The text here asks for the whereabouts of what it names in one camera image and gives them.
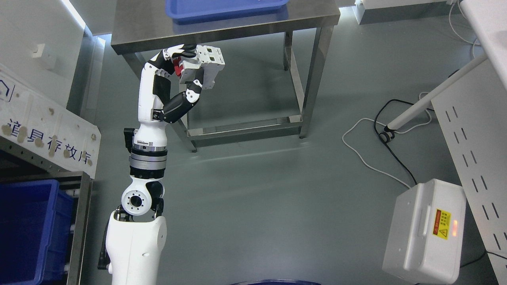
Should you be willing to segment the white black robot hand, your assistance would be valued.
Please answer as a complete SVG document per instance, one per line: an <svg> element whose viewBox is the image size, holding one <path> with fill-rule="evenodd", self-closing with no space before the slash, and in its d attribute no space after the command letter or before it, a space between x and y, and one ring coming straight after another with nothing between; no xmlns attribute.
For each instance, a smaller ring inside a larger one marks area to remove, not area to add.
<svg viewBox="0 0 507 285"><path fill-rule="evenodd" d="M185 91L170 97L170 76L174 73L171 59L194 58L197 56L196 48L196 44L167 47L145 63L138 94L139 123L173 124L197 104L202 92L199 80L192 81Z"/></svg>

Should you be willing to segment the blue robot base rim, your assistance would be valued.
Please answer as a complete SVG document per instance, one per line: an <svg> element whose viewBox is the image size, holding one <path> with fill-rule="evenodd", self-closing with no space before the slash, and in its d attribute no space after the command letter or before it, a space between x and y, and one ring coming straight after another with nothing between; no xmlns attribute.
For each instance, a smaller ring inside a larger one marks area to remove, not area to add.
<svg viewBox="0 0 507 285"><path fill-rule="evenodd" d="M321 283L298 279L261 279L232 283L232 285L321 285Z"/></svg>

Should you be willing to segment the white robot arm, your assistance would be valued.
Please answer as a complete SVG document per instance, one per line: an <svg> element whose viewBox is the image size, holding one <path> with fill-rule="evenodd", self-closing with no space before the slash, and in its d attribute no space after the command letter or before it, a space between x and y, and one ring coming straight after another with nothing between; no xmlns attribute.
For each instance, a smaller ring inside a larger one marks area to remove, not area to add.
<svg viewBox="0 0 507 285"><path fill-rule="evenodd" d="M195 44L167 47L147 61L138 94L139 128L125 128L132 183L107 222L98 269L113 285L155 285L167 238L162 215L167 160L166 125L181 119L199 101L204 70L198 69L187 89L170 96L174 59L197 56Z"/></svg>

